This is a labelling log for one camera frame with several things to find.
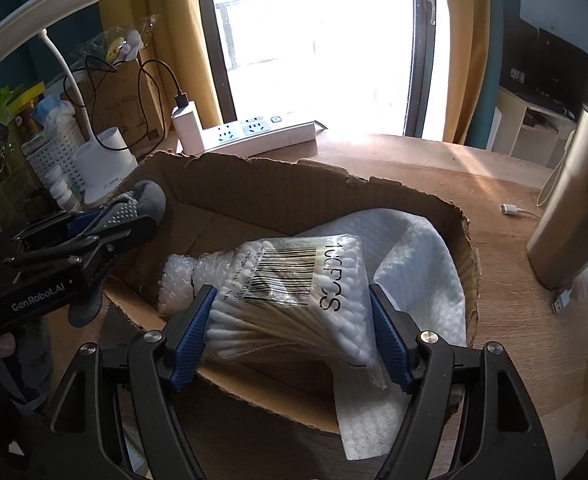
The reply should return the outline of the grey sock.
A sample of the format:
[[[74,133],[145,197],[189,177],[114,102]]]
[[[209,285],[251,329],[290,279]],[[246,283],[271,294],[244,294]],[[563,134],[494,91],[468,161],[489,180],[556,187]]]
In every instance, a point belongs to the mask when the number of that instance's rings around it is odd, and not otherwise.
[[[75,240],[92,238],[96,244],[91,246],[89,262],[82,265],[88,272],[87,284],[70,300],[67,316],[71,326],[84,327],[96,318],[112,266],[126,252],[154,235],[165,210],[163,189],[156,182],[143,180],[94,212],[88,226],[75,237]]]

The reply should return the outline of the cotton swab bag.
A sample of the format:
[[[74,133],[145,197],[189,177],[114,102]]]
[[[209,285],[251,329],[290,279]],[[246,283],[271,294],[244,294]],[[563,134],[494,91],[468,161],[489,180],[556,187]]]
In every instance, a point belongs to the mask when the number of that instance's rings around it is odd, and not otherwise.
[[[221,361],[337,361],[385,386],[358,236],[251,240],[213,254],[206,350]]]

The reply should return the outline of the white pill bottle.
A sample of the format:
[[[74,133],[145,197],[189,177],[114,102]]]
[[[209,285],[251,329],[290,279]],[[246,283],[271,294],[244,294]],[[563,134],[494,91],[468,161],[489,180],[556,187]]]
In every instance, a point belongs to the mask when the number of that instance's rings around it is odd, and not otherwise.
[[[57,180],[50,188],[50,193],[59,207],[65,211],[81,211],[77,196],[64,179]]]

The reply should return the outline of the bubble wrap piece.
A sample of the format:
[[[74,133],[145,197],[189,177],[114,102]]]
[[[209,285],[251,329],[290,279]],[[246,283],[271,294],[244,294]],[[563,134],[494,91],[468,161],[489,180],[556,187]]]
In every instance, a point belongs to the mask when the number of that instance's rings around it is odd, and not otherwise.
[[[204,258],[184,255],[170,255],[162,271],[158,284],[157,311],[165,318],[186,310],[194,299],[193,275],[204,262]]]

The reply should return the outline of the brown cardboard package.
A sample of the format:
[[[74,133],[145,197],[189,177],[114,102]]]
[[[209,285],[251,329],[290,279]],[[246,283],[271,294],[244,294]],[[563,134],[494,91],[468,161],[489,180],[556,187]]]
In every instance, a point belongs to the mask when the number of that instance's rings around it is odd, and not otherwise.
[[[162,81],[153,64],[139,55],[116,65],[115,72],[92,70],[78,82],[95,133],[117,127],[132,154],[149,154],[169,130]]]

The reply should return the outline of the white power strip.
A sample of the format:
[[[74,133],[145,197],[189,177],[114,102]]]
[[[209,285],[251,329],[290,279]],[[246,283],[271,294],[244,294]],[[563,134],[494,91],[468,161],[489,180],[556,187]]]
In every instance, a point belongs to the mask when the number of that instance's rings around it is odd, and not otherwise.
[[[274,115],[236,120],[202,131],[201,153],[252,157],[279,148],[312,142],[326,127],[315,120],[299,120],[291,115]]]

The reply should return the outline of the green snack bag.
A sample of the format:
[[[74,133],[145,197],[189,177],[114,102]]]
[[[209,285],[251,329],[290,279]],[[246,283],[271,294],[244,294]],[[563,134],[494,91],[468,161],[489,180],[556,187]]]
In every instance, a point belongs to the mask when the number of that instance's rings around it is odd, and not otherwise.
[[[7,126],[10,121],[26,106],[37,102],[46,90],[42,81],[33,84],[29,88],[23,86],[11,90],[8,86],[0,89],[0,122]]]

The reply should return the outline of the clear plastic toy bag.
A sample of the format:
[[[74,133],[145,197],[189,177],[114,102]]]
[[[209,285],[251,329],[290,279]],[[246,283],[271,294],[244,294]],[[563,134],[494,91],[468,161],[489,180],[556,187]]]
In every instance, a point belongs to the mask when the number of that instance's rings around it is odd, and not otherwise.
[[[85,63],[97,66],[99,60],[108,64],[132,61],[151,42],[152,33],[160,16],[140,18],[134,25],[112,26],[73,50],[73,68]]]

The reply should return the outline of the white towel cloth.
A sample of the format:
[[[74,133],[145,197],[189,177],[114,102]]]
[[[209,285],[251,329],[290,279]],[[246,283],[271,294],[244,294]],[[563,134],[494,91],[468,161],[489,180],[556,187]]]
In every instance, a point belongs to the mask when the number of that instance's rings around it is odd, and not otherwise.
[[[448,344],[466,345],[465,298],[454,259],[428,219],[394,209],[354,212],[306,231],[306,236],[360,238],[368,280],[382,287],[395,309]],[[410,396],[391,382],[381,389],[365,370],[333,361],[334,403],[348,460],[390,452]]]

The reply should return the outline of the steel thermos tumbler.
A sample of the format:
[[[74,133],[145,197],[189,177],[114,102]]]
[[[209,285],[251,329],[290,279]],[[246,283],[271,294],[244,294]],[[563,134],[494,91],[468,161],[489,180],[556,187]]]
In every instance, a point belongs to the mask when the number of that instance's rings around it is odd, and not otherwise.
[[[537,280],[550,290],[570,287],[588,266],[588,104],[526,252]]]

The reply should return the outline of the yellow curtain left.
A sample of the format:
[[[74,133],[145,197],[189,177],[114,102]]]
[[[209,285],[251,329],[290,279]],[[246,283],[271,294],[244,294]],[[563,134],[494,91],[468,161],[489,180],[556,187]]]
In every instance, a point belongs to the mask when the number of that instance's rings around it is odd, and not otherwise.
[[[99,10],[105,28],[155,15],[150,43],[154,58],[172,68],[205,128],[222,123],[198,0],[101,0]]]

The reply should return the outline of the yellow curtain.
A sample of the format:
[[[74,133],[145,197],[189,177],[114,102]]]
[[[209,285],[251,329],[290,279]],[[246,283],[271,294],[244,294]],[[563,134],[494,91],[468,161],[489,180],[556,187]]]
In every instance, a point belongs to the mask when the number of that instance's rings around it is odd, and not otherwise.
[[[446,0],[450,51],[444,140],[462,144],[485,78],[490,35],[490,0]]]
[[[150,43],[154,58],[172,68],[205,128],[222,123],[198,0],[101,0],[99,10],[105,28],[155,15]]]

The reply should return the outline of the white tv cabinet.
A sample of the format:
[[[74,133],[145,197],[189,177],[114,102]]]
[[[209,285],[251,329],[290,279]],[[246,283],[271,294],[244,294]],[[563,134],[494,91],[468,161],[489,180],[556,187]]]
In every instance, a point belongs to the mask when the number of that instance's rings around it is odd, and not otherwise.
[[[486,148],[548,168],[561,160],[576,122],[500,87]]]

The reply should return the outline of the black television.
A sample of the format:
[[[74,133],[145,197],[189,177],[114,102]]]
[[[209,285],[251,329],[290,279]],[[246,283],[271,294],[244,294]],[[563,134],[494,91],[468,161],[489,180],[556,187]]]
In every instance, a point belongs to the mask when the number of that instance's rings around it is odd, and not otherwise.
[[[588,103],[588,53],[514,13],[504,14],[500,86],[576,119]]]

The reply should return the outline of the yellow curtain right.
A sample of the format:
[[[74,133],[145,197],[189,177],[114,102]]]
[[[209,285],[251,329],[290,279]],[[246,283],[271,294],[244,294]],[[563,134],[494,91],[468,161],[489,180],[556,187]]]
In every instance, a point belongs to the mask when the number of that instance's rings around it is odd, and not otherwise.
[[[490,35],[490,0],[446,0],[450,51],[444,140],[462,144],[485,78]]]

